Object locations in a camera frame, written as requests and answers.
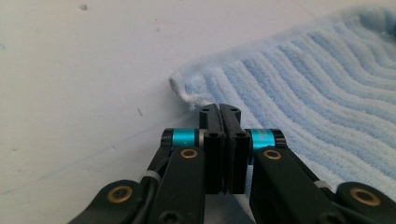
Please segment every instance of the white surface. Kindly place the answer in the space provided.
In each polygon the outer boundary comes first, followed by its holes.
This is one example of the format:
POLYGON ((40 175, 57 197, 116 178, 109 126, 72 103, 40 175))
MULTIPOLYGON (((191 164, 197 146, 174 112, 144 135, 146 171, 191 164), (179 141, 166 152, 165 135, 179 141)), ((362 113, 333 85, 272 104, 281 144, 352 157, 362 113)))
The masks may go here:
MULTIPOLYGON (((173 70, 336 9, 393 0, 0 3, 0 223, 65 223, 139 180, 166 127, 196 127, 173 70)), ((205 223, 248 223, 207 197, 205 223)))

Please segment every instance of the brass screw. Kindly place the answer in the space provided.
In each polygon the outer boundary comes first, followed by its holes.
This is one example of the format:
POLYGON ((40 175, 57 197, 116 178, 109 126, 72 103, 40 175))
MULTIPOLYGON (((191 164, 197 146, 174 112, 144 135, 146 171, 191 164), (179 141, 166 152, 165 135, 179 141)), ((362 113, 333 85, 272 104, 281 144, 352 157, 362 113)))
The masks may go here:
POLYGON ((193 159, 198 156, 198 152, 195 149, 184 149, 180 152, 180 156, 184 159, 193 159))
POLYGON ((133 191, 129 186, 117 186, 107 194, 107 199, 111 203, 123 203, 131 198, 132 193, 133 191))
POLYGON ((372 192, 367 189, 352 188, 350 190, 350 195, 360 203, 364 203, 370 206, 379 206, 381 200, 375 196, 372 192))
POLYGON ((282 154, 272 149, 264 151, 264 156, 270 160, 275 160, 275 161, 282 158, 282 154))

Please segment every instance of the light blue cloth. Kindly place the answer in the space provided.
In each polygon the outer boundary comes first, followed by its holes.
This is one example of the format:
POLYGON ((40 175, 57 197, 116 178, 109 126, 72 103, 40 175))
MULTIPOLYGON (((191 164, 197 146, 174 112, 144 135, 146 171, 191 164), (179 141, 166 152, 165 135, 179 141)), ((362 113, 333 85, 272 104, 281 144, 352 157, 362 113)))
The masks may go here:
POLYGON ((280 129, 333 189, 358 181, 396 200, 395 35, 396 13, 350 8, 186 64, 170 82, 191 109, 234 105, 243 128, 280 129))

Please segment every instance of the striped towel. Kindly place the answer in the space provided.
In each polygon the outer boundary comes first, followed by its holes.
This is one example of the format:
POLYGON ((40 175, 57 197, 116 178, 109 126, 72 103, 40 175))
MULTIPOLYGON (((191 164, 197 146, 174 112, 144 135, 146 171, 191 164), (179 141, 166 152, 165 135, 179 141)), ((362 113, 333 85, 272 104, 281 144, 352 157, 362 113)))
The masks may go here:
POLYGON ((243 128, 280 129, 333 189, 357 181, 396 201, 395 12, 346 9, 186 64, 170 82, 191 109, 234 105, 243 128))

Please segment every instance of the gold washer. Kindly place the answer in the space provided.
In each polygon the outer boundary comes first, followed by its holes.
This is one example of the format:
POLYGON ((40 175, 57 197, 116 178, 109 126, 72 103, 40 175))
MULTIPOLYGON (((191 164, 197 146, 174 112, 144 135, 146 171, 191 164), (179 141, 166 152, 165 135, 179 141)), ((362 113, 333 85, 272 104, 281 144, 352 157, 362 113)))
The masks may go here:
POLYGON ((184 159, 192 159, 198 156, 198 152, 195 149, 186 148, 180 152, 180 156, 184 159))
POLYGON ((127 201, 129 198, 131 198, 132 193, 133 193, 133 191, 132 191, 131 187, 126 186, 126 185, 121 185, 121 186, 117 186, 117 187, 115 187, 114 189, 112 189, 112 190, 107 194, 107 199, 108 199, 111 203, 123 203, 123 202, 127 201), (123 195, 123 196, 120 197, 120 198, 114 197, 114 193, 115 193, 117 190, 121 190, 121 189, 126 190, 125 195, 123 195))
POLYGON ((278 151, 269 149, 264 151, 264 156, 270 160, 279 160, 280 158, 282 158, 282 154, 280 154, 278 151))
POLYGON ((367 204, 370 206, 379 206, 381 204, 381 200, 379 200, 379 198, 376 197, 375 194, 373 194, 372 192, 370 192, 366 189, 352 188, 350 190, 350 195, 352 195, 352 197, 354 199, 356 199, 358 202, 364 203, 364 204, 367 204), (367 199, 360 197, 358 193, 368 194, 371 197, 371 200, 367 200, 367 199))

